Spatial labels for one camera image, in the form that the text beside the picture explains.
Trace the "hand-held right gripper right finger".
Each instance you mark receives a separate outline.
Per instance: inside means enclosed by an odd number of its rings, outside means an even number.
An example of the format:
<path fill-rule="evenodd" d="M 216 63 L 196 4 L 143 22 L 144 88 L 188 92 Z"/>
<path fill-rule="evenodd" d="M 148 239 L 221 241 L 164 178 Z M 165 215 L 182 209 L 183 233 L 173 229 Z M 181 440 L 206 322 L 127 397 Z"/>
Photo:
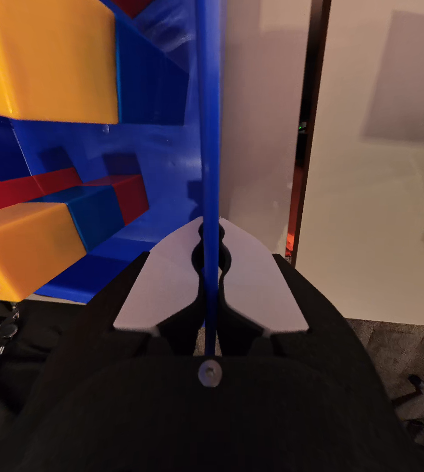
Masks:
<path fill-rule="evenodd" d="M 307 332 L 309 325 L 271 251 L 225 218 L 219 226 L 221 349 L 250 349 L 256 338 Z"/>

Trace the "yellow mega block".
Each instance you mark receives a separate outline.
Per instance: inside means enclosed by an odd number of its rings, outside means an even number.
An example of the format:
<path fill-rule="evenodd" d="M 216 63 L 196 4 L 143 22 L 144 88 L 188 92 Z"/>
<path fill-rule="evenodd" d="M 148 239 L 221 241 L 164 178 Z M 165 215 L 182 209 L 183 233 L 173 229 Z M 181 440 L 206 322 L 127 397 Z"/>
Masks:
<path fill-rule="evenodd" d="M 24 300 L 85 255 L 66 204 L 0 209 L 0 301 Z"/>

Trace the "blue plastic bin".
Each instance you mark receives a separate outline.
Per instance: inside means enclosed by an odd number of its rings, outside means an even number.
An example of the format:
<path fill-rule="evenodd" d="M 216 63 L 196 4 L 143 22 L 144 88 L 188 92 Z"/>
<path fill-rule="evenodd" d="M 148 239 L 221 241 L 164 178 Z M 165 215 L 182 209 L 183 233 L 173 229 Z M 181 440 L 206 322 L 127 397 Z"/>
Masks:
<path fill-rule="evenodd" d="M 42 193 L 30 200 L 110 175 L 140 174 L 149 209 L 31 295 L 92 301 L 140 253 L 147 257 L 163 238 L 203 217 L 203 258 L 194 257 L 193 265 L 203 276 L 205 353 L 213 354 L 225 2 L 102 2 L 116 19 L 121 122 L 11 123 Z"/>

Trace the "red mega block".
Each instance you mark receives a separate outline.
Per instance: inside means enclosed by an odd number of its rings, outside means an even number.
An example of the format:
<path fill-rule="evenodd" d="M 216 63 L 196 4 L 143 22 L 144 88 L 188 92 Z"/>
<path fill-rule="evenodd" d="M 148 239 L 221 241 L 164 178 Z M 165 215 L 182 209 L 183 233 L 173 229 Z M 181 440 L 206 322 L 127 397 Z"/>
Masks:
<path fill-rule="evenodd" d="M 83 186 L 111 186 L 128 226 L 149 209 L 143 177 L 140 174 L 110 175 L 83 183 Z"/>

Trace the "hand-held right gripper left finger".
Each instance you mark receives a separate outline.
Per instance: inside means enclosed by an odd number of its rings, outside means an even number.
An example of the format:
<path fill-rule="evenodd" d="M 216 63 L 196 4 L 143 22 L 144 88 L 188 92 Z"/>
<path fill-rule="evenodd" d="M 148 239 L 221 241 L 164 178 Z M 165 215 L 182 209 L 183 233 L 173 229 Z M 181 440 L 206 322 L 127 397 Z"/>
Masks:
<path fill-rule="evenodd" d="M 204 319 L 203 258 L 197 217 L 159 241 L 150 251 L 113 327 L 167 339 L 170 347 L 195 347 Z"/>

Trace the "blue mega block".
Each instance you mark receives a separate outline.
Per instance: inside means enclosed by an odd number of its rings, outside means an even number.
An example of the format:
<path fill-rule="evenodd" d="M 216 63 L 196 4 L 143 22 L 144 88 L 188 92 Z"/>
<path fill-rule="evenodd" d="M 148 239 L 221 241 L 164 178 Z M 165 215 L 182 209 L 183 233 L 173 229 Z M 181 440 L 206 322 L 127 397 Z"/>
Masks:
<path fill-rule="evenodd" d="M 112 186 L 75 186 L 29 202 L 66 204 L 87 252 L 91 252 L 124 227 Z"/>

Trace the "group of block towers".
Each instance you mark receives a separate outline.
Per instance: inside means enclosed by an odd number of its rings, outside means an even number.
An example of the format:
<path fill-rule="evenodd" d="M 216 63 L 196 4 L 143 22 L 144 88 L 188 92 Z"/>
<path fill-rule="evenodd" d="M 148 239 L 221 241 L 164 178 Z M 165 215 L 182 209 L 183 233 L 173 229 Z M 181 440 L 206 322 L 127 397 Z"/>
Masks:
<path fill-rule="evenodd" d="M 121 122 L 115 32 L 102 1 L 0 1 L 0 208 L 42 195 L 12 120 Z"/>

